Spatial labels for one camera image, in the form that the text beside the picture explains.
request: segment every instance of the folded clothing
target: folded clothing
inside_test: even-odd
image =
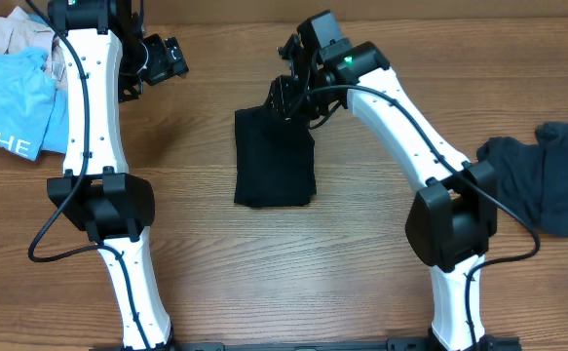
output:
[[[498,199],[531,225],[568,237],[568,124],[537,128],[538,145],[490,138],[476,152],[498,176]]]
[[[64,57],[54,32],[44,23],[32,19],[22,8],[15,7],[7,18],[0,18],[0,55],[18,54],[26,48],[46,51],[44,71],[57,80],[57,86],[67,89]]]
[[[41,48],[0,55],[0,147],[29,160],[67,150],[67,96],[43,72],[47,56]]]
[[[234,202],[253,208],[304,206],[316,194],[314,139],[306,123],[266,106],[236,111],[238,177]]]

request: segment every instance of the black metal base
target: black metal base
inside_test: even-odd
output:
[[[316,344],[265,344],[230,345],[222,343],[196,343],[160,346],[154,351],[446,351],[428,337],[394,337],[387,342],[333,342]],[[519,338],[484,336],[478,344],[479,351],[521,351]],[[125,348],[96,349],[91,351],[132,351]]]

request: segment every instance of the dark gray cloth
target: dark gray cloth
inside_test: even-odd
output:
[[[531,225],[568,237],[568,123],[545,123],[535,136],[538,145],[492,137],[476,156],[496,170],[498,200]]]

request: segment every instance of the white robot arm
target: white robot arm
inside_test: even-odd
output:
[[[87,176],[102,178],[102,187],[107,176],[124,175],[129,171],[124,156],[119,129],[118,81],[123,47],[119,38],[109,31],[98,34],[96,29],[74,29],[69,31],[69,42],[74,47],[88,74],[89,100],[91,105],[90,160]],[[69,145],[63,163],[63,173],[79,176],[83,161],[84,111],[82,88],[74,57],[65,56],[69,90]],[[94,211],[94,202],[85,206]],[[97,220],[104,221],[103,214]],[[130,303],[126,280],[120,264],[113,253],[100,250],[112,279],[119,310],[124,324],[124,349],[158,349],[156,345],[167,345],[172,339],[170,317],[165,311],[158,294],[156,277],[149,251],[150,227],[138,228],[137,236],[115,232],[105,239],[98,233],[103,245],[121,253],[128,268],[130,289],[134,307],[149,345],[139,333]]]
[[[464,163],[469,162],[468,158],[433,129],[404,92],[393,69],[377,68],[361,76],[359,85],[397,99],[445,156],[445,160],[457,171],[463,170]],[[442,181],[452,176],[436,161],[429,146],[394,106],[370,93],[356,90],[348,92],[347,101],[353,114],[379,137],[398,162],[414,194],[427,187],[430,178]],[[444,272],[438,266],[430,268],[435,304],[432,331],[446,350],[466,350],[472,346],[464,304],[466,277],[484,259],[484,255],[472,255],[458,263],[452,272]],[[470,293],[476,340],[480,340],[485,334],[479,314],[479,287],[480,271],[474,275]]]

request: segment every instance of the wood grain surface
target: wood grain surface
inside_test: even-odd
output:
[[[292,22],[331,9],[341,20],[568,17],[568,0],[143,0],[149,24]],[[49,0],[34,0],[45,11]],[[138,9],[140,0],[133,0]],[[24,0],[1,0],[0,16]]]
[[[534,143],[543,122],[568,122],[568,19],[342,23],[373,41],[420,110],[474,158],[490,137]],[[152,255],[182,341],[228,344],[381,340],[424,335],[433,315],[428,268],[403,226],[412,194],[377,138],[341,111],[313,133],[311,206],[256,211],[233,204],[234,111],[263,102],[286,73],[275,48],[290,24],[151,26],[177,36],[191,72],[121,105],[132,173],[155,189]],[[122,328],[95,253],[33,264],[26,250],[55,209],[46,178],[62,157],[32,163],[0,149],[0,350],[116,345]],[[61,218],[40,254],[86,244]],[[489,257],[530,250],[500,215]],[[526,350],[568,350],[568,239],[543,236],[535,258],[486,269],[482,317]]]

